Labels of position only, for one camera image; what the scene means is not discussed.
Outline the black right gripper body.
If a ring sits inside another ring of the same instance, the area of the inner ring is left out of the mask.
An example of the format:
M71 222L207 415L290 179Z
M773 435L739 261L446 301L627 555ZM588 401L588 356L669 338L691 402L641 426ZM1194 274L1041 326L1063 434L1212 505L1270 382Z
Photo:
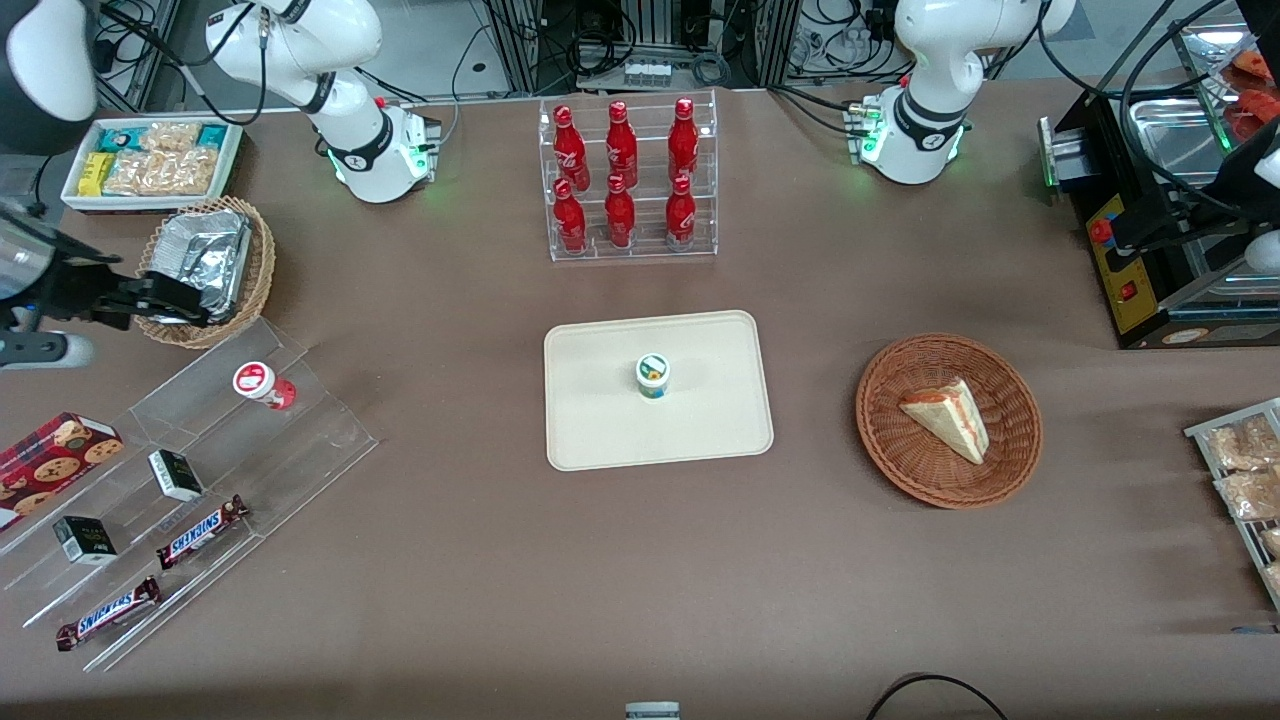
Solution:
M59 322L99 323L131 328L134 278L115 273L109 264L74 264L56 260L35 286L35 306L41 316Z

